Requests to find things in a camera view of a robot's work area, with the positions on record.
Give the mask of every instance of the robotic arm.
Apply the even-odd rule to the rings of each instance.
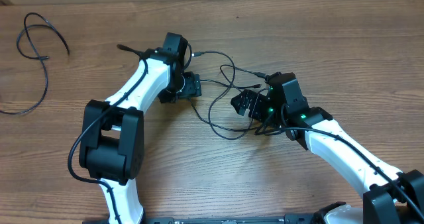
[[[81,140],[79,152],[80,166],[87,168],[92,178],[107,182],[113,188],[121,223],[138,224],[144,220],[135,178],[144,156],[143,117],[154,98],[158,96],[160,102],[165,103],[201,95],[199,75],[184,72],[184,67],[187,67],[183,66],[186,48],[187,41],[181,35],[172,33],[167,34],[162,48],[149,49],[146,52],[125,48],[139,55],[139,68],[115,95],[104,102],[92,100],[85,108],[83,130],[136,84],[144,72],[144,61],[147,63],[148,73],[141,83],[126,100],[87,133]],[[289,139],[296,140],[304,149],[326,160],[364,200],[364,210],[338,202],[316,213],[302,215],[297,220],[298,223],[406,223],[416,220],[417,216],[409,210],[409,206],[400,208],[394,205],[396,201],[406,201],[364,157],[377,165],[390,182],[401,187],[421,212],[424,211],[424,176],[421,173],[414,170],[404,174],[398,168],[386,164],[349,137],[325,110],[320,107],[310,108],[293,73],[278,72],[266,76],[265,82],[268,84],[267,95],[246,89],[232,98],[231,105],[236,112],[244,115],[246,109],[250,109],[249,117],[261,121],[264,127],[274,128],[263,131],[263,134],[286,132]],[[102,130],[110,129],[121,132],[119,139],[101,134]],[[358,152],[341,139],[350,143]],[[96,223],[119,223],[107,188],[102,186],[102,190],[110,218]],[[293,215],[287,214],[277,219],[276,223],[284,224],[281,220],[289,222],[293,220]],[[203,219],[196,222],[191,219],[184,222],[208,224],[216,221]],[[162,224],[161,222],[163,219],[154,221],[155,224]]]

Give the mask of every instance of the white arm segment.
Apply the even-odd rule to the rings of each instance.
[[[146,76],[140,85],[128,96],[128,99],[124,100],[118,107],[135,107],[146,114],[154,98],[170,83],[171,68],[169,65],[164,64],[163,61],[151,58],[147,59],[146,62],[148,65]],[[132,75],[117,93],[107,98],[106,101],[109,101],[111,104],[117,102],[140,79],[143,72],[144,62],[141,60],[134,75]]]
[[[339,135],[351,144],[353,144],[361,153],[363,153],[371,162],[379,166],[382,171],[395,180],[398,178],[396,173],[401,172],[399,168],[390,166],[379,158],[375,157],[368,150],[362,147],[354,139],[348,136],[335,120],[324,120],[312,126],[314,129],[327,131],[334,135]],[[355,151],[349,148],[345,143],[335,140],[315,132],[305,132],[305,140],[309,150],[327,161],[345,180],[356,190],[362,198],[363,193],[370,190],[372,184],[382,186],[387,181],[379,174],[374,174],[374,169],[370,167]]]
[[[152,105],[154,98],[165,89],[170,83],[171,70],[170,67],[162,61],[155,59],[147,59],[148,71],[140,85],[124,100],[118,107],[129,108],[135,107],[139,111],[146,114],[147,109]],[[130,80],[115,94],[107,98],[111,104],[114,104],[125,92],[127,92],[140,79],[144,72],[144,62],[141,60],[138,64],[137,71],[131,76]],[[114,126],[113,129],[120,131],[120,127]],[[119,185],[118,182],[108,179],[101,179],[107,182],[113,188],[113,195],[117,204],[119,218],[122,224],[139,224],[143,216],[143,207],[138,200],[137,186],[135,179],[128,180],[125,186]],[[107,208],[109,209],[109,224],[117,224],[115,213],[113,211],[112,200],[107,189],[100,185],[105,195]]]
[[[143,216],[143,206],[138,200],[137,186],[135,179],[128,180],[125,186],[119,185],[118,182],[102,178],[101,181],[107,182],[113,189],[113,196],[117,204],[119,218],[122,224],[139,224]],[[109,224],[118,224],[115,220],[113,212],[111,195],[107,192],[107,188],[100,185],[105,194],[107,208],[109,209]]]

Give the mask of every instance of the wooden table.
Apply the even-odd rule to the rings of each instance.
[[[241,68],[294,72],[311,106],[331,113],[359,143],[404,171],[424,172],[424,0],[255,0],[0,7],[0,107],[17,111],[44,89],[39,62],[15,40],[26,13],[45,16],[67,40],[31,30],[46,61],[46,100],[26,115],[0,115],[0,222],[81,223],[108,216],[97,185],[73,179],[69,149],[90,99],[104,100],[133,74],[137,57],[115,45],[161,46],[167,32],[198,50],[230,54]],[[29,23],[39,22],[36,18]],[[26,38],[23,50],[32,54]],[[224,57],[189,69],[224,81]],[[262,83],[237,72],[237,84]],[[202,116],[224,88],[202,84]],[[213,122],[248,125],[232,91]],[[318,156],[285,135],[217,137],[186,101],[155,101],[145,117],[146,154],[137,177],[148,217],[240,217],[312,212],[335,201],[361,206],[355,191]],[[221,131],[225,135],[234,135]],[[77,173],[87,171],[74,159]]]

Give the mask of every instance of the white plastic part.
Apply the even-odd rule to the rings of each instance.
[[[146,76],[140,85],[128,96],[128,99],[124,100],[118,107],[135,107],[146,114],[154,98],[170,83],[171,68],[169,65],[164,64],[163,61],[151,58],[147,59],[146,62],[148,65]],[[131,76],[117,93],[107,98],[106,101],[109,101],[111,104],[117,102],[140,79],[143,72],[144,62],[141,60],[134,75]]]
[[[362,224],[363,211],[362,208],[346,204],[329,211],[325,215],[324,221],[326,224]]]
[[[113,196],[117,204],[119,218],[122,224],[139,224],[143,216],[143,206],[138,200],[137,186],[135,179],[128,180],[125,186],[119,185],[118,182],[102,178],[101,181],[107,182],[113,189]],[[115,220],[111,195],[107,192],[107,188],[100,185],[105,194],[107,208],[109,209],[109,224],[118,224]]]
[[[379,166],[382,171],[392,180],[398,178],[396,173],[401,172],[399,168],[386,164],[375,157],[368,150],[358,144],[354,139],[348,136],[335,120],[321,121],[312,126],[314,129],[327,131],[334,135],[339,135],[351,144],[353,144],[361,153],[363,153],[371,162]],[[379,174],[375,174],[374,169],[370,167],[355,151],[345,143],[335,140],[315,132],[305,132],[305,140],[308,149],[325,161],[327,161],[345,180],[356,190],[362,198],[363,193],[370,190],[372,184],[382,186],[387,181]]]

